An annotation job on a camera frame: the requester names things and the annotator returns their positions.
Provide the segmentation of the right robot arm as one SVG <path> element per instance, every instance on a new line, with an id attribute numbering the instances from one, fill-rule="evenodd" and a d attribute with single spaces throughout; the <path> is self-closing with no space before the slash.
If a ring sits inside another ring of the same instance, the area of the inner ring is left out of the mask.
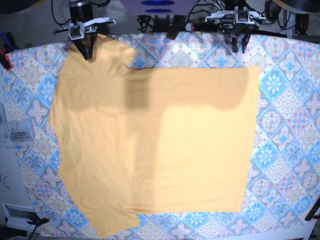
<path id="1" fill-rule="evenodd" d="M 102 8 L 109 3 L 109 0 L 102 3 L 95 3 L 91 0 L 67 0 L 66 7 L 69 8 L 70 19 L 65 23 L 59 23 L 55 19 L 58 29 L 54 30 L 53 34 L 67 32 L 68 38 L 84 59 L 91 61 L 96 48 L 98 26 L 101 24 L 115 25 L 117 23 L 115 19 L 111 19 L 108 16 L 94 17 L 92 6 L 95 5 L 98 8 Z"/>

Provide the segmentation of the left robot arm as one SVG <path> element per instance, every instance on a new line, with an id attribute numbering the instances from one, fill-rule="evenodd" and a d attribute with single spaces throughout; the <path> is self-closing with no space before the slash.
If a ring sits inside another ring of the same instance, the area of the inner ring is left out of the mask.
<path id="1" fill-rule="evenodd" d="M 238 39 L 240 33 L 243 33 L 241 51 L 245 53 L 253 31 L 259 29 L 266 18 L 262 13 L 250 7 L 245 0 L 226 0 L 224 9 L 211 13 L 205 18 L 205 21 L 207 23 L 218 21 L 218 26 L 222 28 L 233 53 L 239 52 Z"/>

